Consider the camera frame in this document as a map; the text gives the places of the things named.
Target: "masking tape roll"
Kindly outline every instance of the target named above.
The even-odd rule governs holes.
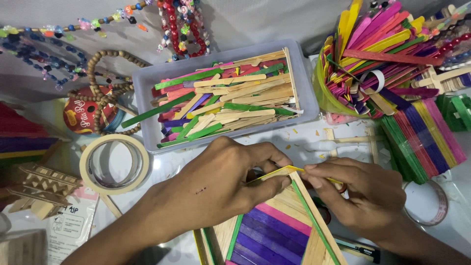
[[[415,223],[417,223],[419,225],[423,225],[423,226],[434,226],[434,225],[437,225],[437,224],[441,223],[445,219],[445,217],[447,216],[447,213],[448,213],[448,198],[447,198],[447,194],[442,189],[442,187],[440,187],[440,185],[438,185],[438,183],[436,183],[433,180],[429,180],[427,183],[430,184],[430,186],[434,189],[434,191],[437,193],[437,196],[438,196],[438,199],[439,199],[439,208],[438,208],[438,212],[435,215],[435,217],[432,218],[432,220],[430,220],[430,221],[424,222],[424,221],[419,221],[419,220],[413,218],[410,215],[410,213],[407,211],[406,207],[404,207],[404,211],[405,211],[406,215],[412,221],[414,221]],[[410,182],[404,183],[402,189],[406,190],[406,188],[409,184],[410,184]]]
[[[103,183],[103,181],[97,180],[97,177],[93,172],[91,161],[96,149],[101,145],[113,141],[118,141],[129,149],[132,156],[132,166],[131,172],[123,181],[108,185]],[[117,195],[133,190],[145,179],[147,172],[149,171],[149,154],[144,148],[144,145],[142,145],[138,140],[123,134],[109,134],[98,138],[87,146],[80,157],[79,166],[80,175],[88,187],[98,193]]]

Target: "white surface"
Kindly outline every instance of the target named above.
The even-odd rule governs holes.
[[[133,98],[129,100],[132,100],[133,102],[126,102],[125,105],[130,105],[131,109],[136,109],[135,100],[133,100]],[[51,122],[54,121],[54,114],[50,102],[31,104],[29,108],[33,110],[40,109],[41,114],[45,119]],[[242,144],[253,144],[260,141],[270,141],[283,152],[285,152],[293,160],[295,166],[303,167],[305,164],[320,163],[328,158],[328,152],[313,152],[309,149],[303,148],[303,146],[307,143],[326,139],[323,128],[333,128],[335,137],[343,138],[366,136],[365,127],[371,126],[372,124],[373,122],[371,120],[362,120],[352,122],[349,124],[349,126],[345,124],[329,126],[322,118],[320,118],[315,121],[306,122],[303,124],[278,128],[272,132],[253,133],[250,135],[241,136],[235,138],[235,140]],[[89,144],[94,140],[92,137],[78,136],[72,132],[69,132],[69,135],[76,139],[76,143],[79,146],[83,144]],[[141,132],[135,134],[134,137],[142,141]],[[143,184],[138,189],[131,192],[117,196],[111,196],[113,201],[123,213],[127,212],[142,197],[149,187],[179,172],[184,165],[200,154],[204,150],[204,147],[205,146],[188,148],[186,150],[178,150],[172,153],[151,157],[151,159],[153,159],[151,161],[153,169]],[[118,178],[120,174],[124,174],[125,170],[129,167],[127,167],[128,161],[126,161],[124,157],[119,155],[115,157],[116,151],[118,151],[118,149],[115,149],[111,153],[111,156],[114,158],[111,159],[112,165],[109,166],[109,168],[112,168],[113,170],[113,177]],[[369,147],[366,143],[361,143],[358,145],[353,144],[352,146],[348,147],[340,147],[337,149],[337,151],[340,157],[350,157],[365,162],[371,161]],[[471,148],[469,146],[465,147],[465,151],[468,156],[471,156]],[[385,158],[386,157],[384,157],[383,154],[380,154],[380,160],[384,160]],[[75,174],[78,174],[79,172],[79,159],[80,153],[78,151],[71,150],[71,168]],[[469,203],[465,199],[469,198],[470,195],[470,193],[467,193],[469,191],[469,187],[471,186],[471,181],[469,180],[469,164],[464,163],[456,169],[459,168],[461,171],[457,174],[452,171],[453,180],[456,179],[456,181],[460,184],[459,186],[455,185],[453,182],[448,181],[451,179],[450,176],[448,176],[447,181],[445,182],[438,181],[446,193],[452,194],[452,198],[454,198],[454,200],[450,202],[448,215],[441,224],[423,229],[436,238],[444,241],[445,243],[471,257],[471,231],[469,230],[471,224],[469,221],[469,214],[471,211],[469,208]],[[412,203],[414,205],[420,206],[420,204],[417,204],[415,201],[412,201]],[[6,215],[11,221],[12,231],[45,227],[46,222],[39,221],[31,214],[29,210]],[[96,225],[96,227],[92,229],[92,235],[108,226],[114,220],[115,217],[113,214],[102,202],[99,202],[94,220],[94,225]],[[358,238],[358,236],[341,225],[335,216],[332,217],[332,221],[328,227],[333,234],[338,234],[345,238],[372,244],[369,240]],[[354,256],[352,254],[344,253],[344,255],[350,265],[372,264],[363,258]],[[138,261],[138,264],[150,265],[199,264],[198,255],[191,232],[187,232],[168,243],[162,244],[144,252]],[[382,251],[382,264],[397,264],[397,262],[395,262],[394,256],[392,254]]]
[[[77,18],[103,18],[110,16],[117,8],[133,5],[137,0],[2,0],[0,1],[0,25],[15,27],[43,27],[45,25],[77,24]],[[363,1],[364,8],[369,1]],[[452,1],[457,7],[467,0]],[[272,40],[295,39],[303,49],[311,53],[324,43],[337,22],[338,16],[346,10],[351,0],[202,0],[204,25],[210,33],[211,50],[225,51]],[[446,0],[402,1],[404,10],[415,17],[432,14],[449,4]],[[73,41],[87,58],[100,49],[126,50],[133,55],[157,64],[166,61],[172,50],[157,53],[155,49],[161,42],[163,30],[157,6],[134,11],[138,23],[145,25],[149,32],[138,29],[127,21],[103,25],[107,38],[102,39],[93,30],[75,31],[77,40]],[[47,45],[43,51],[72,62],[77,61],[65,49],[57,50]],[[97,69],[108,69],[123,75],[130,75],[137,67],[122,58],[105,58]],[[52,73],[62,79],[60,71]],[[85,84],[87,78],[81,79]],[[70,89],[80,88],[79,81],[68,82],[61,92],[54,89],[53,81],[42,80],[41,72],[22,60],[10,55],[0,55],[0,83],[2,96],[17,97],[20,100],[37,102],[66,95]]]

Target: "plastic storage box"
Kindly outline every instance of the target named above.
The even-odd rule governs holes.
[[[146,147],[147,151],[154,155],[161,155],[178,149],[188,148],[200,144],[207,144],[221,135],[236,137],[253,132],[272,130],[276,127],[305,122],[316,118],[319,114],[319,106],[312,89],[312,82],[310,78],[312,71],[309,69],[306,70],[304,67],[303,55],[300,45],[295,40],[289,39],[273,41],[219,53],[212,53],[208,56],[200,56],[190,60],[179,60],[176,62],[162,63],[139,69],[132,74],[139,113],[143,113],[154,108],[150,104],[150,101],[154,99],[152,97],[151,89],[155,84],[160,83],[162,79],[175,78],[192,73],[196,69],[208,68],[211,66],[212,61],[227,63],[254,57],[257,55],[280,51],[284,47],[288,47],[290,52],[294,83],[296,85],[296,91],[298,94],[299,106],[304,110],[303,114],[284,121],[253,126],[251,128],[218,134],[181,144],[175,144],[161,149],[157,148],[157,144],[160,143],[162,138],[164,138],[164,135],[160,132],[162,129],[162,124],[157,121],[159,116],[155,115],[141,122],[144,146]]]

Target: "fingernail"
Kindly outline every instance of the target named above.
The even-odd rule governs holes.
[[[309,178],[309,183],[311,183],[311,185],[314,189],[322,188],[322,182],[320,181],[320,179],[318,179],[316,177],[310,177]]]
[[[311,164],[311,165],[305,165],[304,168],[306,168],[307,170],[311,170],[311,169],[314,169],[316,168],[317,164]]]
[[[291,184],[291,180],[290,180],[289,178],[286,178],[286,179],[283,180],[283,182],[281,183],[281,188],[284,189],[284,188],[288,187],[290,184]]]

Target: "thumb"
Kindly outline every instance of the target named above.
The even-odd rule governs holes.
[[[291,179],[287,176],[276,176],[269,178],[257,186],[245,187],[246,195],[249,196],[256,206],[262,202],[265,202],[273,198],[282,189],[288,187],[291,184]]]
[[[311,175],[303,175],[316,190],[319,198],[327,205],[339,220],[345,220],[350,212],[351,204],[348,202],[336,187],[325,178],[317,178]]]

